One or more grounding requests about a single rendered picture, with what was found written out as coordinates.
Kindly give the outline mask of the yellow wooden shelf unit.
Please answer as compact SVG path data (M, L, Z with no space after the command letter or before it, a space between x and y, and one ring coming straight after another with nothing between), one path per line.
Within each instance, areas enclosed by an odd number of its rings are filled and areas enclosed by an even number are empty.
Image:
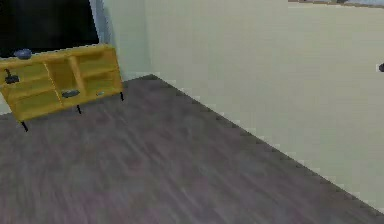
M19 82L7 84L8 69ZM62 97L62 92L77 89L80 94ZM116 50L96 44L32 55L28 60L0 60L0 94L20 123L80 107L100 98L122 95L123 85Z

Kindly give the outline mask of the framed picture on wall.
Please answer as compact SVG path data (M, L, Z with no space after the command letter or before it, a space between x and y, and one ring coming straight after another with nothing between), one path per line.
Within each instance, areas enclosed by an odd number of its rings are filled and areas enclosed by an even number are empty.
M345 6L359 8L379 8L384 9L384 0L377 2L374 0L287 0L288 3L302 4L323 4L327 6Z

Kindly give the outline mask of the dark window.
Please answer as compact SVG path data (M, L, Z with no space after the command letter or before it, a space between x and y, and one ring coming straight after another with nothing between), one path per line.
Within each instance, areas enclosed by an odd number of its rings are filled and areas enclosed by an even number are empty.
M98 42L89 0L0 0L0 58Z

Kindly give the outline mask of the black small object with stem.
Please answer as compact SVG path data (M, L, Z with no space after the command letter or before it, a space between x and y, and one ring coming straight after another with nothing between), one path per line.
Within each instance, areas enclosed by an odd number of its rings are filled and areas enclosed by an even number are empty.
M13 84L13 83L19 82L19 77L17 75L12 75L8 69L6 69L5 72L7 73L7 76L5 77L5 82L7 84Z

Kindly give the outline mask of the blue-grey round bowl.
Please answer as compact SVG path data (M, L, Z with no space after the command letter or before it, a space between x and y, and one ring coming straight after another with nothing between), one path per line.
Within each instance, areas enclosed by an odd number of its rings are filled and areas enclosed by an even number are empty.
M32 51L30 49L16 50L14 56L20 60L28 60L32 57Z

